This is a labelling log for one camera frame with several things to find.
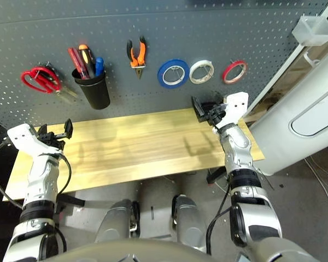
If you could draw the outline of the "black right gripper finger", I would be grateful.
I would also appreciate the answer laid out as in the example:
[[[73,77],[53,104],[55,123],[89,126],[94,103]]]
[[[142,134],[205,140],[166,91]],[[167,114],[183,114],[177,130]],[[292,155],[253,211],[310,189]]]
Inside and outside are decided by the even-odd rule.
[[[199,122],[204,122],[204,121],[206,121],[206,114],[205,114],[205,111],[204,111],[204,109],[202,108],[202,105],[201,105],[200,101],[198,100],[198,98],[192,96],[192,97],[191,97],[191,102],[192,102],[192,106],[193,106],[193,109],[194,109],[194,111],[195,111],[195,114],[196,114],[197,120],[198,120]]]

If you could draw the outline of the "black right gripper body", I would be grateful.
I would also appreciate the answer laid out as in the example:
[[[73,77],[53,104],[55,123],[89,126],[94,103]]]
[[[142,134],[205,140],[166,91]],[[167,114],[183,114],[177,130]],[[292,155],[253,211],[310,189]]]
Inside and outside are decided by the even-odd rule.
[[[207,122],[209,125],[217,125],[226,115],[226,104],[206,103]]]

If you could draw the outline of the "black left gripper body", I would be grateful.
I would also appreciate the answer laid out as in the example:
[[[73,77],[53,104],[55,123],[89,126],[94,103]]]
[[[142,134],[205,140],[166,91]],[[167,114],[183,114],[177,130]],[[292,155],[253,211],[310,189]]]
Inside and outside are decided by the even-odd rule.
[[[48,133],[38,133],[38,140],[42,143],[50,146],[58,148],[59,150],[63,150],[65,146],[65,134],[54,134],[53,132]]]

